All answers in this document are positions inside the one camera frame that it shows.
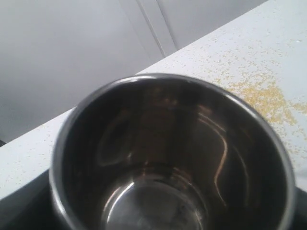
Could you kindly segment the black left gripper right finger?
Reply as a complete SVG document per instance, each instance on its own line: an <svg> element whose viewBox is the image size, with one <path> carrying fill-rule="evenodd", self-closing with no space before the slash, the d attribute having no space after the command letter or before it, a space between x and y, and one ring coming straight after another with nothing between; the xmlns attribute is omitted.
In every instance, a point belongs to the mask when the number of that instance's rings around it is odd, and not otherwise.
<svg viewBox="0 0 307 230"><path fill-rule="evenodd" d="M286 229L307 229L307 193L294 185L287 186Z"/></svg>

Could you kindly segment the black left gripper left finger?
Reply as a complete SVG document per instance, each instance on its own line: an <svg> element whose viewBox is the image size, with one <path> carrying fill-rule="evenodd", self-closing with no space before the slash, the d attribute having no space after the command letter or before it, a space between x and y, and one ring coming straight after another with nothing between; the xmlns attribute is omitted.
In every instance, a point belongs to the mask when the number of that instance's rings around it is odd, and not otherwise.
<svg viewBox="0 0 307 230"><path fill-rule="evenodd" d="M55 230L48 171L0 200L2 230Z"/></svg>

